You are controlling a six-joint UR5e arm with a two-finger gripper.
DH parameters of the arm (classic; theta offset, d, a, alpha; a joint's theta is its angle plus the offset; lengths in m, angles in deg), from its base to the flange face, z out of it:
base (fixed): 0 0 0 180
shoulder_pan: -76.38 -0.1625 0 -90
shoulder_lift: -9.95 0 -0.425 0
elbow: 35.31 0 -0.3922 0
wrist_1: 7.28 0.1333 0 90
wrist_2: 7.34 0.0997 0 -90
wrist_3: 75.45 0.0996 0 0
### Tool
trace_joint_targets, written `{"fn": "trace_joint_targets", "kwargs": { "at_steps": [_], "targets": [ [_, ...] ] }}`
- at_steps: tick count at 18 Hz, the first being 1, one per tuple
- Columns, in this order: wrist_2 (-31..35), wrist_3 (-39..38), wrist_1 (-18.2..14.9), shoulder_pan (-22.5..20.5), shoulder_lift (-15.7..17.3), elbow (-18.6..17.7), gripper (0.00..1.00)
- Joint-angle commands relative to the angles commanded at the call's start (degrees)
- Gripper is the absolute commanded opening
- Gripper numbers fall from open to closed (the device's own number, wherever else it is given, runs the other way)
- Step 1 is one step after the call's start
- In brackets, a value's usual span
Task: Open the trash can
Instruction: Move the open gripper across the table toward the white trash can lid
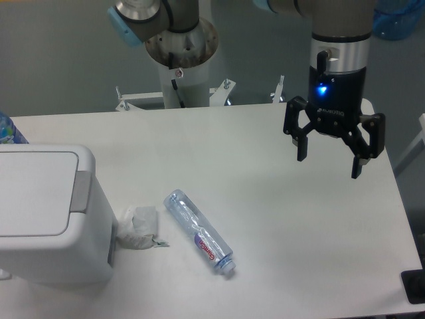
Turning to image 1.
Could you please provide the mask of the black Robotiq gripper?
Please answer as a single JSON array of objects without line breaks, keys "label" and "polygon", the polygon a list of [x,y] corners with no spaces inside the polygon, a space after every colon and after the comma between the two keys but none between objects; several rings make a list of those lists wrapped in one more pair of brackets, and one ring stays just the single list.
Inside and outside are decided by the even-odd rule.
[{"label": "black Robotiq gripper", "polygon": [[[386,116],[383,113],[361,114],[361,102],[367,69],[353,72],[318,73],[309,68],[307,101],[300,96],[286,104],[283,133],[292,137],[297,160],[307,157],[308,134],[343,138],[354,154],[351,177],[357,179],[370,159],[384,150]],[[299,126],[299,113],[305,111],[309,123]]]}]

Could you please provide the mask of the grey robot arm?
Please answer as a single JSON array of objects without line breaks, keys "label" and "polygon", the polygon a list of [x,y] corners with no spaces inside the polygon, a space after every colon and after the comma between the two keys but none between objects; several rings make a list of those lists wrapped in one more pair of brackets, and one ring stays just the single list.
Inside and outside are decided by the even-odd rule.
[{"label": "grey robot arm", "polygon": [[[340,138],[353,152],[352,178],[384,150],[385,116],[361,110],[374,1],[257,1],[272,13],[311,19],[307,98],[288,101],[283,131],[307,156],[308,134]],[[130,46],[143,45],[158,65],[166,108],[210,106],[208,63],[218,48],[214,26],[197,1],[116,1],[107,11]]]}]

